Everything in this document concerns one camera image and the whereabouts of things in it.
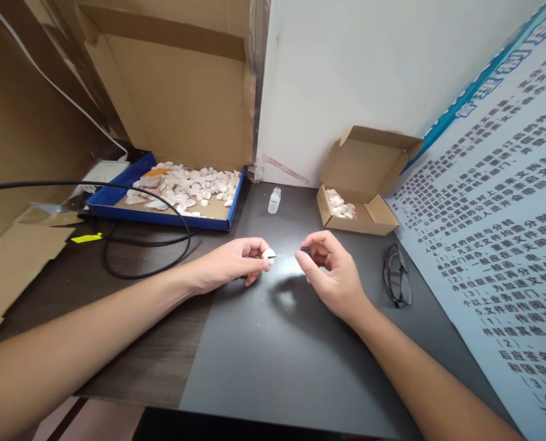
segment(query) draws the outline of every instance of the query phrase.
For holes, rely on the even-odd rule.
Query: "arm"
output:
[[[302,246],[312,249],[312,258],[296,254],[308,281],[373,353],[427,440],[523,439],[371,304],[353,258],[330,232]]]
[[[47,416],[185,300],[240,276],[252,284],[270,264],[249,257],[268,247],[262,239],[234,240],[0,343],[0,439]]]

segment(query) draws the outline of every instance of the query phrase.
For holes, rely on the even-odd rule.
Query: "table surface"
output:
[[[273,187],[243,185],[232,231],[196,235],[186,260],[235,236],[263,236],[276,253],[290,254],[306,234],[322,229],[316,190],[282,186],[279,212],[271,216],[266,207]],[[100,230],[110,225],[103,221]],[[90,231],[79,225],[76,235]],[[413,263],[413,306],[398,310],[391,303],[381,282],[381,262],[395,235],[333,232],[357,262],[373,303],[515,427]],[[116,235],[147,240],[179,234],[181,228],[149,229],[133,222],[121,222],[116,230]],[[142,273],[165,265],[183,246],[112,244],[110,263],[125,273]],[[69,242],[7,311],[0,341],[135,283],[104,272],[101,247],[101,242]],[[339,432],[420,437],[373,357],[321,304],[293,259],[279,259],[250,292],[241,291],[242,284],[233,282],[218,290],[215,300],[210,293],[185,302],[78,394]]]

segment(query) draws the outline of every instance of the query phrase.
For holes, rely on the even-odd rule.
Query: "small bottle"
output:
[[[275,187],[273,193],[271,193],[271,198],[269,199],[269,207],[267,211],[269,214],[275,214],[279,209],[279,202],[281,202],[281,188]]]

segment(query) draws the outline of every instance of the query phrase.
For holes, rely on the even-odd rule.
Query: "black cable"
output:
[[[21,182],[12,182],[12,183],[2,183],[2,184],[0,184],[0,190],[11,189],[11,188],[19,188],[19,187],[43,187],[43,186],[57,186],[57,185],[75,185],[75,186],[78,186],[78,185],[82,185],[82,184],[102,186],[102,187],[116,187],[116,188],[127,189],[127,190],[135,190],[135,191],[138,191],[138,192],[145,193],[145,194],[148,194],[150,196],[153,196],[153,197],[159,199],[162,203],[166,204],[167,207],[171,208],[175,212],[175,214],[177,214],[179,216],[179,218],[181,219],[181,221],[183,222],[183,225],[185,227],[185,232],[186,232],[185,236],[180,237],[178,239],[171,240],[171,241],[164,241],[164,243],[163,243],[163,244],[167,245],[167,244],[178,243],[178,242],[181,242],[183,240],[187,240],[187,244],[185,245],[185,249],[183,250],[181,255],[177,259],[175,259],[173,262],[169,263],[168,265],[165,265],[165,266],[163,266],[163,267],[161,267],[159,269],[155,269],[154,271],[150,271],[150,272],[144,273],[144,274],[134,274],[134,275],[120,274],[117,271],[110,268],[110,266],[107,265],[107,261],[105,260],[105,253],[106,253],[107,248],[108,248],[108,243],[110,242],[109,240],[106,240],[104,245],[103,245],[103,248],[102,248],[102,266],[104,267],[104,269],[109,274],[111,274],[114,277],[118,277],[120,279],[129,279],[129,280],[142,279],[144,277],[153,276],[153,275],[158,274],[158,273],[160,273],[162,271],[168,270],[169,268],[177,265],[185,257],[185,255],[187,254],[187,251],[189,250],[189,247],[191,246],[192,236],[196,235],[199,232],[199,230],[198,230],[198,231],[196,231],[196,232],[194,232],[192,234],[190,232],[190,230],[189,230],[189,226],[187,225],[187,222],[185,221],[184,217],[179,213],[179,211],[177,211],[177,209],[173,205],[168,203],[161,196],[157,196],[156,194],[154,194],[154,193],[152,193],[152,192],[150,192],[148,190],[144,190],[144,189],[136,188],[136,187],[132,187],[132,186],[126,186],[126,185],[122,185],[122,184],[101,183],[101,182],[95,182],[95,181],[21,181]],[[113,231],[114,231],[115,227],[116,226],[114,225],[114,228],[112,229],[112,232],[110,234],[110,238],[111,238],[111,235],[113,234]],[[122,241],[122,243],[127,241],[127,242],[129,242],[129,244],[135,244],[135,245],[138,245],[138,246],[161,246],[161,245],[158,245],[158,243],[153,243],[153,242],[145,243],[145,242],[137,241],[137,240],[134,240],[134,239],[124,239],[124,238],[115,238],[115,239],[118,239],[117,241]]]

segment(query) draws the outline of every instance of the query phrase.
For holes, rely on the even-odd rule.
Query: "red marking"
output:
[[[301,175],[298,175],[295,171],[287,168],[286,166],[284,166],[283,164],[281,164],[280,162],[277,162],[275,159],[267,156],[267,155],[264,155],[264,158],[266,159],[266,161],[271,164],[273,167],[275,168],[278,168],[279,170],[281,170],[282,172],[290,175],[292,178],[296,178],[298,181],[301,181],[303,182],[304,184],[308,185],[310,184],[310,180],[301,176]]]

